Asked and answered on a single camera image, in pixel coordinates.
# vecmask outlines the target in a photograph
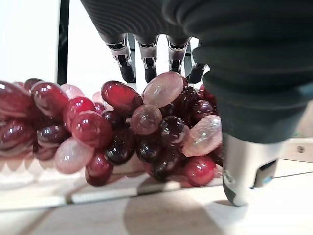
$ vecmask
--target white panel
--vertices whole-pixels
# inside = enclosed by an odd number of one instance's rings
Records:
[[[67,74],[67,82],[78,86],[88,98],[106,81],[124,82],[117,62],[79,0],[71,1],[69,8]]]
[[[0,80],[56,82],[60,0],[0,1]]]

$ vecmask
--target screw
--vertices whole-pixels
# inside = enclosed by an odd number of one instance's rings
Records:
[[[298,146],[298,153],[304,153],[304,151],[305,151],[305,148],[304,147],[302,147],[302,146]]]

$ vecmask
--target grape cluster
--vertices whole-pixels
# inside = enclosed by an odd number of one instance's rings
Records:
[[[159,181],[184,175],[193,186],[209,183],[223,166],[222,129],[216,101],[175,72],[153,79],[142,96],[117,81],[106,82],[93,101],[70,84],[31,78],[0,81],[0,157],[29,152],[54,158],[72,174],[86,167],[86,181],[104,185],[114,166],[136,152]]]

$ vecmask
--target red grape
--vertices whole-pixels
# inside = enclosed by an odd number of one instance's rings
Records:
[[[160,158],[152,163],[153,177],[156,180],[165,181],[167,177],[177,171],[182,156],[176,149],[165,149]]]
[[[70,133],[61,125],[44,127],[37,131],[38,144],[44,148],[54,148],[62,144]]]
[[[8,117],[36,119],[39,113],[29,92],[11,83],[0,81],[1,119]]]
[[[162,120],[162,113],[154,105],[141,105],[131,119],[131,129],[140,135],[149,135],[157,130]]]
[[[170,103],[162,108],[159,108],[161,113],[162,113],[162,117],[165,118],[167,116],[174,116],[176,113],[176,108],[174,106],[174,104]]]
[[[0,155],[11,157],[26,151],[35,140],[35,131],[22,120],[7,122],[0,129]]]
[[[106,151],[106,158],[113,165],[122,165],[131,157],[135,149],[135,136],[131,129],[116,131],[112,143]]]
[[[142,138],[136,148],[138,158],[146,163],[154,162],[159,157],[161,150],[160,142],[153,137]]]
[[[63,109],[63,122],[67,130],[71,131],[73,119],[82,111],[96,111],[93,102],[86,97],[71,99]]]
[[[69,98],[61,87],[51,82],[37,82],[31,89],[37,107],[46,115],[62,120],[62,110]]]
[[[125,118],[115,110],[104,111],[101,116],[111,124],[113,130],[124,129],[126,126]]]
[[[32,87],[37,83],[41,82],[41,79],[38,78],[30,78],[24,83],[24,89],[31,92]]]
[[[185,176],[192,186],[207,185],[214,178],[215,163],[207,156],[192,157],[185,167]]]
[[[204,91],[198,91],[199,99],[204,99]]]
[[[206,100],[199,100],[192,109],[194,123],[199,122],[202,118],[213,113],[212,105]]]
[[[168,116],[160,123],[160,134],[163,142],[169,146],[179,146],[189,134],[188,127],[176,116]]]
[[[94,105],[96,107],[96,112],[98,114],[102,114],[102,112],[107,109],[102,103],[99,102],[95,102]]]
[[[101,88],[101,96],[114,110],[130,115],[143,104],[141,96],[133,88],[117,81],[108,81]]]
[[[112,128],[95,111],[79,113],[71,124],[73,136],[81,143],[92,148],[105,148],[112,139]]]
[[[86,172],[90,177],[103,179],[103,176],[106,176],[109,179],[113,172],[113,165],[106,160],[103,151],[96,150],[93,158],[86,166]]]
[[[204,97],[204,100],[209,101],[210,104],[212,104],[212,106],[216,108],[216,98],[211,92],[205,89],[203,93],[203,97]]]
[[[38,144],[34,145],[33,156],[41,161],[50,160],[54,157],[58,148],[44,148]]]
[[[205,86],[204,86],[204,84],[202,83],[202,85],[199,87],[199,91],[204,91],[204,89],[205,89]]]

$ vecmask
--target robotic hand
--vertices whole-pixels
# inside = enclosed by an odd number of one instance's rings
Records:
[[[313,99],[313,3],[280,0],[82,0],[100,36],[130,69],[127,33],[136,36],[146,80],[156,74],[157,37],[168,36],[170,70],[180,72],[189,38],[194,69],[223,126],[223,186],[241,206],[274,176],[285,140]],[[134,79],[123,76],[127,82]]]

